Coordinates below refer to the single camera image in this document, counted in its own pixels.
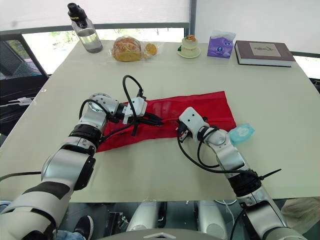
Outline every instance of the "book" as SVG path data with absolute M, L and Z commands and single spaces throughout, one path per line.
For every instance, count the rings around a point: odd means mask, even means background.
M 294 57 L 284 43 L 265 41 L 239 41 L 234 45 L 240 65 L 291 67 Z

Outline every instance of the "red cloth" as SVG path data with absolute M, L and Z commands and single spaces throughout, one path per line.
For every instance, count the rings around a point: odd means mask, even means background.
M 177 136 L 177 120 L 187 107 L 193 107 L 201 116 L 207 117 L 209 125 L 216 125 L 226 131 L 230 131 L 236 127 L 224 91 L 147 100 L 147 103 L 146 112 L 162 118 L 164 125 L 150 126 L 141 123 L 138 126 L 135 136 L 131 136 L 133 126 L 129 127 L 121 133 L 116 133 L 105 140 L 97 151 L 102 152 L 109 149 L 115 149 L 125 145 L 138 143 L 146 139 L 174 138 Z M 113 130 L 122 128 L 123 126 L 122 122 L 108 122 L 104 135 L 107 135 Z

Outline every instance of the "office chair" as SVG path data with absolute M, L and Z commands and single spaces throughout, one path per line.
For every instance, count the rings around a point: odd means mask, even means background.
M 22 34 L 0 34 L 0 133 L 8 136 L 49 76 Z

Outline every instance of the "purple tissue box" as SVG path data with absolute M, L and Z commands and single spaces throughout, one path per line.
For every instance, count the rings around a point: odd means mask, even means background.
M 210 37 L 207 56 L 230 58 L 233 47 L 234 43 L 225 37 Z

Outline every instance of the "wet wipes package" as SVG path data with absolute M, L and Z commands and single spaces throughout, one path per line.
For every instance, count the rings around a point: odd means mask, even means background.
M 233 145 L 239 144 L 250 138 L 255 130 L 249 123 L 242 124 L 229 131 L 229 137 Z
M 213 31 L 209 39 L 207 56 L 230 58 L 235 37 L 236 34 L 234 32 Z

